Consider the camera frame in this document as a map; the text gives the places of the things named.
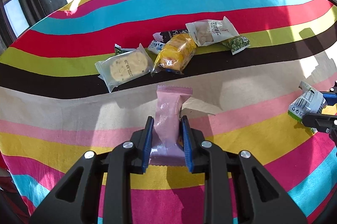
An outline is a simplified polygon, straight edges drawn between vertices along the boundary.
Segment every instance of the black stripe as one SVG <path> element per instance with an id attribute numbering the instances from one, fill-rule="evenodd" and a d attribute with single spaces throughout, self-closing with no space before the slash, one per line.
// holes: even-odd
<path id="1" fill-rule="evenodd" d="M 115 91 L 138 86 L 196 76 L 253 65 L 302 59 L 320 53 L 337 40 L 337 22 L 326 31 L 301 41 L 259 48 L 249 48 L 231 55 L 229 51 L 195 55 L 184 70 L 184 75 L 160 72 L 136 78 L 114 88 Z M 310 28 L 301 31 L 305 36 Z M 43 76 L 0 63 L 0 86 L 28 94 L 60 99 L 82 98 L 107 93 L 107 87 L 97 75 L 77 77 Z"/>

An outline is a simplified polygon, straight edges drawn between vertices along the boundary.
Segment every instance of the pink snack package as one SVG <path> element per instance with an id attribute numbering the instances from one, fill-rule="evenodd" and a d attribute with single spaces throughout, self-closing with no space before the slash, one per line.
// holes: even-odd
<path id="1" fill-rule="evenodd" d="M 158 86 L 151 165 L 185 166 L 184 149 L 179 144 L 180 112 L 183 103 L 192 96 L 192 93 L 192 88 Z"/>

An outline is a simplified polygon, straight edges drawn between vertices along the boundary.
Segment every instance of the candy wrapper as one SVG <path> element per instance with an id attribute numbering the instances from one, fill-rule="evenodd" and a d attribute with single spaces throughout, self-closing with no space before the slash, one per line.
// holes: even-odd
<path id="1" fill-rule="evenodd" d="M 250 41 L 245 36 L 235 36 L 233 38 L 221 41 L 222 45 L 230 48 L 232 55 L 241 52 L 250 46 Z"/>
<path id="2" fill-rule="evenodd" d="M 154 40 L 151 41 L 148 50 L 155 54 L 159 54 L 164 45 L 170 41 L 173 36 L 178 34 L 188 34 L 188 30 L 163 31 L 153 34 Z"/>
<path id="3" fill-rule="evenodd" d="M 184 149 L 179 144 L 179 122 L 181 107 L 192 93 L 191 88 L 158 86 L 150 154 L 152 165 L 185 166 Z"/>
<path id="4" fill-rule="evenodd" d="M 135 49 L 124 49 L 121 46 L 119 46 L 118 44 L 115 44 L 115 55 L 119 55 L 122 53 L 127 53 L 127 52 L 132 52 Z"/>
<path id="5" fill-rule="evenodd" d="M 299 88 L 302 89 L 303 93 L 289 105 L 288 114 L 298 122 L 302 122 L 306 113 L 322 113 L 327 103 L 323 94 L 309 84 L 301 81 Z"/>
<path id="6" fill-rule="evenodd" d="M 198 46 L 212 45 L 239 35 L 225 16 L 223 20 L 207 19 L 187 23 L 186 28 Z"/>
<path id="7" fill-rule="evenodd" d="M 114 87 L 149 73 L 153 61 L 139 44 L 137 49 L 98 61 L 95 66 L 111 93 Z"/>
<path id="8" fill-rule="evenodd" d="M 151 73 L 162 70 L 182 74 L 197 46 L 189 34 L 178 34 L 166 43 L 154 62 Z"/>

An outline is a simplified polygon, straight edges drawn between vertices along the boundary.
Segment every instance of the metal bolt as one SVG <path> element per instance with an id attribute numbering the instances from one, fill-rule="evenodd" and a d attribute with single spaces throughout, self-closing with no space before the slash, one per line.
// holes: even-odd
<path id="1" fill-rule="evenodd" d="M 241 151 L 240 155 L 243 158 L 250 158 L 250 156 L 251 156 L 250 152 L 248 152 L 248 151 Z"/>
<path id="2" fill-rule="evenodd" d="M 132 148 L 134 146 L 134 144 L 131 142 L 131 141 L 127 141 L 127 142 L 124 142 L 123 143 L 123 147 L 125 148 L 125 149 L 130 149 L 130 148 Z"/>
<path id="3" fill-rule="evenodd" d="M 212 147 L 212 143 L 209 141 L 203 141 L 201 142 L 201 146 L 203 146 L 204 148 L 210 148 Z"/>
<path id="4" fill-rule="evenodd" d="M 90 159 L 90 158 L 93 158 L 95 155 L 95 153 L 93 151 L 87 151 L 85 154 L 84 154 L 84 158 L 86 159 Z"/>

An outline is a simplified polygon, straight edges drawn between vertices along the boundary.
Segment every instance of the yellow snack package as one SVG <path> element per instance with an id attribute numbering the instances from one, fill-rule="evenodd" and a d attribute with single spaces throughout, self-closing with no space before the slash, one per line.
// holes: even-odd
<path id="1" fill-rule="evenodd" d="M 182 74 L 183 69 L 194 56 L 196 48 L 189 34 L 173 36 L 158 54 L 151 73 L 170 71 Z"/>

